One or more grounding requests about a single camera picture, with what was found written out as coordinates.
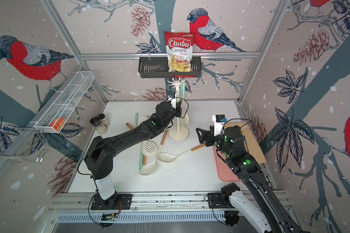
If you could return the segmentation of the cream utensil rack stand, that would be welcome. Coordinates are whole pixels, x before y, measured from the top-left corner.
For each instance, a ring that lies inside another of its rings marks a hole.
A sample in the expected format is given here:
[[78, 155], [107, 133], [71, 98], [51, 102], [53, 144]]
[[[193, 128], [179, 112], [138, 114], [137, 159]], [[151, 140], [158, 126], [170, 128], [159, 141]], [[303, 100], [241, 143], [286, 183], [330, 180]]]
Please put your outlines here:
[[170, 91], [168, 94], [168, 102], [171, 104], [172, 108], [175, 110], [175, 118], [176, 122], [169, 129], [169, 136], [171, 139], [175, 141], [183, 141], [189, 135], [189, 130], [186, 125], [183, 124], [183, 121], [188, 119], [187, 108], [185, 113], [183, 113], [182, 105], [183, 103], [187, 103], [183, 97], [181, 97], [181, 89], [185, 87], [185, 84], [180, 80], [172, 80], [168, 81], [171, 87], [175, 88], [175, 91]]

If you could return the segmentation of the mint handle cream skimmer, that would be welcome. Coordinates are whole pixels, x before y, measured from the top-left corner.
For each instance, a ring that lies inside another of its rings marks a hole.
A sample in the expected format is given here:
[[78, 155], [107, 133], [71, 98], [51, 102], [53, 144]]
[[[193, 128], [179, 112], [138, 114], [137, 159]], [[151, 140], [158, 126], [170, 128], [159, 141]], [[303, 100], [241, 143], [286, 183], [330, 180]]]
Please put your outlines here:
[[181, 86], [180, 86], [180, 97], [181, 97], [181, 107], [182, 107], [182, 117], [180, 118], [180, 122], [182, 125], [187, 126], [189, 124], [189, 115], [186, 113], [187, 111], [187, 105], [186, 102], [184, 101], [185, 99], [185, 81], [181, 81]]

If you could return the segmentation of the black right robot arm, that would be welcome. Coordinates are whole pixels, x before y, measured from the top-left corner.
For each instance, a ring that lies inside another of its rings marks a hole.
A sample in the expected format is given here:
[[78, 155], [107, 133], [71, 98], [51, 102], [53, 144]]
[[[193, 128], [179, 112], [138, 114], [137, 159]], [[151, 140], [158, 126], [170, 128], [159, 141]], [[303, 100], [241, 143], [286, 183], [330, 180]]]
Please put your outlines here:
[[234, 183], [221, 188], [225, 203], [240, 211], [259, 233], [303, 232], [268, 185], [258, 162], [245, 149], [240, 127], [228, 127], [219, 135], [215, 135], [213, 129], [196, 128], [196, 132], [201, 144], [215, 146], [225, 155], [225, 163], [249, 189], [257, 205], [253, 205]]

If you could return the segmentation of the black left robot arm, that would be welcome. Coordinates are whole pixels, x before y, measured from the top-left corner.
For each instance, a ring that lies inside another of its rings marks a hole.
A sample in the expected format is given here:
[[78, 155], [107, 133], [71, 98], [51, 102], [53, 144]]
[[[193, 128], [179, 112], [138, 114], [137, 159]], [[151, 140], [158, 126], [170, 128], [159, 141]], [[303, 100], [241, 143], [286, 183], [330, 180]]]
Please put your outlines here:
[[117, 204], [117, 192], [110, 177], [114, 157], [138, 143], [157, 137], [175, 117], [181, 116], [181, 104], [164, 101], [156, 105], [156, 112], [138, 127], [113, 137], [97, 136], [91, 141], [84, 162], [91, 172], [97, 193], [105, 206], [114, 208]]

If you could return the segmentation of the pink tray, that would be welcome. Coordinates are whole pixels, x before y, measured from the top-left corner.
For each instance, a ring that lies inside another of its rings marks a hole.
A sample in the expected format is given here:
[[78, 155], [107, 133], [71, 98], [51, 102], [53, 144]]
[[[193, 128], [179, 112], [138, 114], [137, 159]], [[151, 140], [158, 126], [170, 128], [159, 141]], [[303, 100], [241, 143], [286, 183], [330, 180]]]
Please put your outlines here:
[[223, 182], [240, 182], [241, 180], [230, 170], [228, 165], [222, 161], [221, 158], [225, 159], [226, 156], [216, 151], [216, 146], [213, 146], [213, 150], [218, 178]]

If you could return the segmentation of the Chuba cassava chips bag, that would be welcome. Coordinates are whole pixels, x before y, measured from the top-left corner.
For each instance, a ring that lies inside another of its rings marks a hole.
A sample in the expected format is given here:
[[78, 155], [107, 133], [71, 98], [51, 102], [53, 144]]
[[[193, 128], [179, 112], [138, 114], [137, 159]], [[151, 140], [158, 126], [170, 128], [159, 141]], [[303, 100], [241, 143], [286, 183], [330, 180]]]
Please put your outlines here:
[[192, 33], [164, 32], [169, 72], [191, 72], [193, 55]]

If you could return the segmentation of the cream salt shaker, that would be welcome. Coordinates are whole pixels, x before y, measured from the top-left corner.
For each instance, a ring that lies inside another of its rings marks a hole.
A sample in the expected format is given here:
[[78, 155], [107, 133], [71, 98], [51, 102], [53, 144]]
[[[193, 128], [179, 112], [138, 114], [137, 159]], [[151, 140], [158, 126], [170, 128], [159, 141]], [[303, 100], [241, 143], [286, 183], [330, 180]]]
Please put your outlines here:
[[110, 125], [110, 121], [105, 114], [99, 114], [98, 117], [101, 123], [104, 124], [106, 127]]

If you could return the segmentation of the black lid pepper shaker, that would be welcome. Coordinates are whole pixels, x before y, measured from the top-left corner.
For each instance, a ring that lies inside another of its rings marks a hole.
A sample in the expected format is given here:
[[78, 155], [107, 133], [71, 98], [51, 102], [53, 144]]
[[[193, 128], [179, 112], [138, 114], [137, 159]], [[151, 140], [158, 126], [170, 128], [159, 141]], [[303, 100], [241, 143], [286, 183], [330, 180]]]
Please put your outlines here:
[[99, 117], [95, 116], [90, 120], [90, 124], [94, 126], [95, 130], [100, 134], [105, 134], [108, 129], [107, 127], [101, 122]]

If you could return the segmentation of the red orange packet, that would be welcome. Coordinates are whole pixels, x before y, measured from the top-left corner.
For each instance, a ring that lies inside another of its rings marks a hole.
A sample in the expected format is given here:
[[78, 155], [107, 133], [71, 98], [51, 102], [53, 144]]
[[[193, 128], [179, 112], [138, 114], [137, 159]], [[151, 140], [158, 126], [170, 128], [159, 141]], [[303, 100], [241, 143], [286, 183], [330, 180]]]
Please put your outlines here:
[[54, 128], [56, 131], [60, 131], [65, 123], [66, 123], [66, 119], [59, 117], [59, 118], [55, 118], [49, 126]]

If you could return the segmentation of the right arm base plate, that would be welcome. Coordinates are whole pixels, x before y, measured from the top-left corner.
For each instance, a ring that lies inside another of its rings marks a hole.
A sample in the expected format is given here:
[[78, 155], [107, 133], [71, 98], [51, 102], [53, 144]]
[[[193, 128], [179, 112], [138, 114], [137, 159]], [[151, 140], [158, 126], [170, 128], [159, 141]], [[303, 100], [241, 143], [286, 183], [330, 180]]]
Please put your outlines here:
[[221, 192], [208, 193], [206, 200], [210, 209], [232, 209], [234, 208]]

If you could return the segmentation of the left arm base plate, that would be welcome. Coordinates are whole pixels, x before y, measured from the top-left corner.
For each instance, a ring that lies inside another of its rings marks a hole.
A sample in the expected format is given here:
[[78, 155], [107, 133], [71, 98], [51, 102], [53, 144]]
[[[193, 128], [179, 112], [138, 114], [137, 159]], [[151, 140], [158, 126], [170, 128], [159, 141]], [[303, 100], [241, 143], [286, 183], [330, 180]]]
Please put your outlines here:
[[132, 203], [132, 194], [114, 194], [107, 200], [103, 200], [99, 194], [95, 194], [91, 202], [91, 210], [129, 210]]

